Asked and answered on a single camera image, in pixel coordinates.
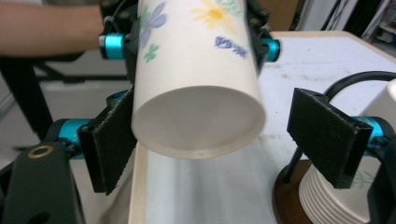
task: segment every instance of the table surface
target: table surface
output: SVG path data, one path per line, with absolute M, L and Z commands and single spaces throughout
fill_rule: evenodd
M 207 160 L 168 158 L 136 147 L 129 223 L 276 223 L 271 194 L 296 145 L 287 133 L 294 88 L 324 92 L 365 71 L 396 72 L 396 60 L 344 32 L 279 32 L 282 53 L 259 77 L 267 121 L 247 147 Z M 351 86 L 332 104 L 359 115 L 385 82 Z

